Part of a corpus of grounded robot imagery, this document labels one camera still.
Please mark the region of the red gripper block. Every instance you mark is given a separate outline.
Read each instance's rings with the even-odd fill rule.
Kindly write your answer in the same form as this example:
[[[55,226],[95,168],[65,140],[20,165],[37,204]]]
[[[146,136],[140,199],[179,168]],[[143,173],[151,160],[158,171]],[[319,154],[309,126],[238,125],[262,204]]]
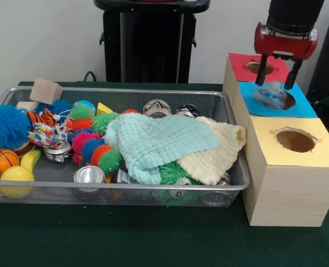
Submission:
[[[265,23],[259,23],[255,30],[254,49],[262,56],[255,84],[262,86],[265,82],[268,56],[287,57],[294,64],[287,75],[285,89],[292,89],[303,60],[310,58],[314,52],[318,37],[319,33],[316,29],[304,36],[292,36],[275,32]]]

